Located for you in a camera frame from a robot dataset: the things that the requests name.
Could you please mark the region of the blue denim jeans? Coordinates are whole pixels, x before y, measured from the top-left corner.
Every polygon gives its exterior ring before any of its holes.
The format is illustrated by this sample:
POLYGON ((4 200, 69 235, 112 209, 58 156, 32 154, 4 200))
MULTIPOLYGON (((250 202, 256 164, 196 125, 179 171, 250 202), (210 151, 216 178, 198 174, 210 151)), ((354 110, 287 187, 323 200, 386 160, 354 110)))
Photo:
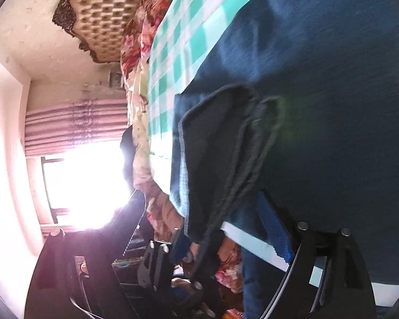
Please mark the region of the blue denim jeans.
POLYGON ((243 243, 247 318, 288 264, 257 211, 266 192, 314 230, 347 229, 376 318, 399 318, 399 0, 251 0, 173 106, 171 200, 213 292, 223 223, 243 243))

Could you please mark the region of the pink window curtain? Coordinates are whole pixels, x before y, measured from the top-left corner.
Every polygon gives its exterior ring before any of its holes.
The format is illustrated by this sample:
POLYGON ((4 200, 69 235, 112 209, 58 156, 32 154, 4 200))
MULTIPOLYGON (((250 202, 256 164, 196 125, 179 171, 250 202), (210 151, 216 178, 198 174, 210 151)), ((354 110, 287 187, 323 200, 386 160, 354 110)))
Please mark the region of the pink window curtain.
POLYGON ((125 99, 84 99, 26 113, 25 155, 64 153, 91 142, 120 140, 128 127, 125 99))

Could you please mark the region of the red floral quilt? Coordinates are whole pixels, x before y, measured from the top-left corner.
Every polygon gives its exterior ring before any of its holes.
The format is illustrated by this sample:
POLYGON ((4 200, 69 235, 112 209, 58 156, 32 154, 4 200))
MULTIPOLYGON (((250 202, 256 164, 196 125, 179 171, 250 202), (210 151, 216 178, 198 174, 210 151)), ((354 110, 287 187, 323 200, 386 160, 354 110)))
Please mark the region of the red floral quilt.
POLYGON ((129 91, 135 188, 147 197, 147 220, 157 240, 169 241, 183 218, 166 194, 169 175, 156 182, 171 156, 171 100, 194 78, 225 24, 250 0, 141 0, 124 32, 121 65, 129 91))

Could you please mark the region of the teal white checkered cloth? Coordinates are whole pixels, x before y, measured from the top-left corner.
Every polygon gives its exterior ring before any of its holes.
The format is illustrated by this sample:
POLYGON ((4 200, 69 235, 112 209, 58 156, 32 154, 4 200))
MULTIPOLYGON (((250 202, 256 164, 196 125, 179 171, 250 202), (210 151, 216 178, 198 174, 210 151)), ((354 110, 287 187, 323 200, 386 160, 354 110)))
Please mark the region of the teal white checkered cloth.
POLYGON ((352 236, 399 298, 398 0, 173 0, 149 60, 153 176, 201 243, 240 244, 258 317, 297 230, 352 236))

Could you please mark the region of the tufted leather headboard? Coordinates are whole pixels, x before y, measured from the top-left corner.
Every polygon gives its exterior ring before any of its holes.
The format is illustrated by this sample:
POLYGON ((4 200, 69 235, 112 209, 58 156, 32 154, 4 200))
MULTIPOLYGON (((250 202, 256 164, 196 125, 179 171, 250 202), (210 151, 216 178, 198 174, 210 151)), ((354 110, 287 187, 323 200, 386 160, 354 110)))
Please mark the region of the tufted leather headboard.
POLYGON ((52 21, 72 37, 93 62, 120 60, 125 27, 135 15, 140 0, 60 0, 52 21))

